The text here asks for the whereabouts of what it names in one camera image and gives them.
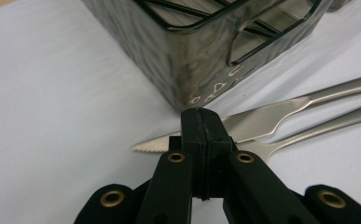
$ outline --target dish rack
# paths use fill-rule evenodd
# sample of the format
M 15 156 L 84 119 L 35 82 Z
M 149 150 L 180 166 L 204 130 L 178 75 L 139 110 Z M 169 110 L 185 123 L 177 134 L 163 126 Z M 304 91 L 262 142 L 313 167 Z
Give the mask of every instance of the dish rack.
M 179 111 L 210 103 L 290 49 L 312 32 L 332 4 L 331 0 L 83 1 Z

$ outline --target silverware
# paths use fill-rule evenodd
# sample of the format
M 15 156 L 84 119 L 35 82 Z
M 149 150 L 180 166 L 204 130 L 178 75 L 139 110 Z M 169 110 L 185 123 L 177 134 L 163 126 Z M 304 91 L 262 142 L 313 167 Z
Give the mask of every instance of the silverware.
M 241 142 L 274 133 L 279 124 L 293 114 L 358 93 L 361 93 L 361 78 L 280 103 L 235 114 L 223 118 L 222 121 L 229 135 L 239 145 Z M 180 132 L 167 134 L 134 145 L 132 149 L 144 152 L 164 152 L 168 150 L 169 136 L 179 134 Z
M 239 150 L 250 151 L 256 153 L 264 162 L 268 162 L 270 156 L 276 150 L 279 150 L 283 147 L 288 147 L 303 140 L 313 138 L 315 136 L 329 133 L 337 129 L 345 128 L 357 123 L 361 123 L 361 108 L 356 109 L 352 112 L 339 116 L 335 119 L 331 119 L 327 122 L 324 122 L 320 125 L 316 125 L 306 131 L 301 133 L 296 133 L 286 139 L 264 144 L 256 140 L 250 140 L 242 143 L 236 144 L 236 147 Z

